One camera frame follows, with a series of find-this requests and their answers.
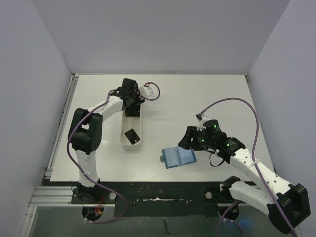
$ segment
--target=black card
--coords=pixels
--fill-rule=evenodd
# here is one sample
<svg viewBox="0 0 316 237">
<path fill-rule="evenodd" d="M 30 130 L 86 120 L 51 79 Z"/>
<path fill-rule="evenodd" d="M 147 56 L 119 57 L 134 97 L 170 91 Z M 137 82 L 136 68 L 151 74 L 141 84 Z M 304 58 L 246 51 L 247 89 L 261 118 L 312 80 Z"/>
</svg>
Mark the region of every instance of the black card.
<svg viewBox="0 0 316 237">
<path fill-rule="evenodd" d="M 134 129 L 127 131 L 125 133 L 125 136 L 128 138 L 128 140 L 131 142 L 132 145 L 140 141 L 140 138 L 137 135 L 137 133 L 134 131 Z"/>
</svg>

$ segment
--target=blue plastic object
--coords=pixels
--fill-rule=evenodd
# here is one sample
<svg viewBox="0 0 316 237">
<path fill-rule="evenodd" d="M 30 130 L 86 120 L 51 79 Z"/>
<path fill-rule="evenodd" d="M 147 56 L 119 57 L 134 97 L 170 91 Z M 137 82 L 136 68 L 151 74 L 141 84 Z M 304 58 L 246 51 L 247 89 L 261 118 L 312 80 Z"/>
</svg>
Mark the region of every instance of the blue plastic object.
<svg viewBox="0 0 316 237">
<path fill-rule="evenodd" d="M 173 168 L 197 161 L 192 149 L 185 150 L 181 147 L 172 147 L 162 150 L 160 160 L 165 163 L 166 168 Z"/>
</svg>

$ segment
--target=white wall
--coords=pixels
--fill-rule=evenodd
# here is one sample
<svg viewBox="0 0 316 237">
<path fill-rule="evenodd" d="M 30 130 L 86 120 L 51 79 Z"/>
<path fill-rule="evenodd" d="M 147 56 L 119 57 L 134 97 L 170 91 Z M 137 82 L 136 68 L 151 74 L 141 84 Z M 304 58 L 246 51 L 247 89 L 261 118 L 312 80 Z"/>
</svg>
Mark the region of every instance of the white wall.
<svg viewBox="0 0 316 237">
<path fill-rule="evenodd" d="M 0 236 L 18 235 L 41 182 L 70 72 L 31 0 L 0 3 Z"/>
<path fill-rule="evenodd" d="M 277 172 L 308 189 L 316 232 L 316 1 L 292 0 L 249 74 L 249 87 Z"/>
<path fill-rule="evenodd" d="M 248 73 L 289 0 L 34 0 L 71 72 Z"/>
</svg>

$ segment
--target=white table surface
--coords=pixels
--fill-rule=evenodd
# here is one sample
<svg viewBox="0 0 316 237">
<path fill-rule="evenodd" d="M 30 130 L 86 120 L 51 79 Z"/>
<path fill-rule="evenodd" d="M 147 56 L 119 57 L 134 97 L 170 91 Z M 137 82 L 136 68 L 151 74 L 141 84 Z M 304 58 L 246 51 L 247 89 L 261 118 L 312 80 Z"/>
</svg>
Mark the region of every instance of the white table surface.
<svg viewBox="0 0 316 237">
<path fill-rule="evenodd" d="M 160 162 L 161 150 L 176 147 L 188 125 L 197 126 L 196 114 L 209 104 L 227 97 L 239 97 L 252 103 L 243 75 L 80 75 L 54 158 L 51 181 L 77 181 L 79 171 L 66 153 L 67 134 L 75 109 L 88 108 L 104 100 L 110 89 L 121 85 L 123 78 L 137 80 L 142 86 L 155 82 L 161 97 L 142 105 L 142 148 L 125 151 L 120 144 L 121 112 L 103 123 L 102 142 L 97 150 L 97 172 L 101 181 L 109 182 L 207 182 L 223 181 L 234 175 L 249 179 L 224 163 L 211 167 L 207 152 L 195 152 L 197 162 L 166 169 Z M 219 121 L 222 131 L 238 138 L 251 149 L 255 135 L 255 118 L 242 102 L 226 101 L 206 114 Z M 273 169 L 262 130 L 256 147 L 256 158 Z M 220 159 L 211 157 L 214 164 Z"/>
</svg>

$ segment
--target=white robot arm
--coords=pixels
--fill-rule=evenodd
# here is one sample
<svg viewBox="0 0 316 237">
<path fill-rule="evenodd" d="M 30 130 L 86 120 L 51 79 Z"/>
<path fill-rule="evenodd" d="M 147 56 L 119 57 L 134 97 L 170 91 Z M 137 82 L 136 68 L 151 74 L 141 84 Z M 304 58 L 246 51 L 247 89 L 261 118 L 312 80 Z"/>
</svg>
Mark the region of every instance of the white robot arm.
<svg viewBox="0 0 316 237">
<path fill-rule="evenodd" d="M 240 170 L 258 186 L 255 188 L 232 176 L 220 184 L 221 195 L 252 205 L 268 215 L 279 231 L 288 234 L 290 229 L 264 185 L 255 167 L 257 164 L 272 195 L 294 228 L 311 214 L 308 193 L 303 185 L 294 186 L 268 169 L 259 159 L 253 159 L 242 142 L 234 137 L 227 137 L 221 131 L 217 120 L 208 119 L 205 115 L 197 115 L 197 118 L 200 121 L 199 126 L 188 126 L 178 146 L 195 151 L 212 149 L 217 156 Z"/>
<path fill-rule="evenodd" d="M 126 115 L 139 116 L 140 104 L 145 102 L 144 97 L 152 95 L 154 92 L 149 85 L 138 88 L 136 81 L 124 79 L 122 86 L 110 94 L 108 102 L 94 111 L 94 113 L 83 123 L 71 140 L 71 144 L 78 158 L 78 163 L 94 182 L 99 182 L 96 171 L 96 150 L 101 143 L 102 123 L 116 112 L 125 111 Z M 88 108 L 78 108 L 75 111 L 69 135 L 82 117 L 91 112 L 96 107 L 104 104 L 105 101 Z M 89 181 L 81 172 L 79 173 L 78 190 L 87 195 L 94 196 L 95 184 Z"/>
</svg>

